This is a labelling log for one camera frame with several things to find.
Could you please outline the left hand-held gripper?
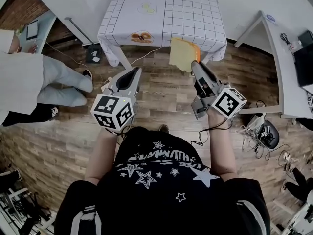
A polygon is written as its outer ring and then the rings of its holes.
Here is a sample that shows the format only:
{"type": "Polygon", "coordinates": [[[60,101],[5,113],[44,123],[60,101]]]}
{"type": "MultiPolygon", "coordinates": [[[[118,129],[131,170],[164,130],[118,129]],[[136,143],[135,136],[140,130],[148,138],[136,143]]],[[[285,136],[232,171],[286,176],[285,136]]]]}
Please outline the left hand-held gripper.
{"type": "Polygon", "coordinates": [[[112,78],[111,86],[96,96],[91,114],[102,128],[120,133],[126,125],[133,123],[141,73],[139,67],[120,72],[112,78]]]}

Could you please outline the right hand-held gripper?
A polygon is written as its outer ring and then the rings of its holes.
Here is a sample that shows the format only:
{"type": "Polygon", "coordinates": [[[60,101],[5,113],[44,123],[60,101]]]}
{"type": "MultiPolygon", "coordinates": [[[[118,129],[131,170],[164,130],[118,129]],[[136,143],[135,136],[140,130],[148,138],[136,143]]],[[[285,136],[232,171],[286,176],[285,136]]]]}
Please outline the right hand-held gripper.
{"type": "Polygon", "coordinates": [[[191,63],[192,73],[197,79],[197,96],[191,103],[196,119],[202,118],[209,108],[214,108],[225,118],[231,119],[243,108],[247,100],[229,83],[222,83],[202,61],[191,63]],[[204,72],[210,80],[205,80],[204,72]]]}

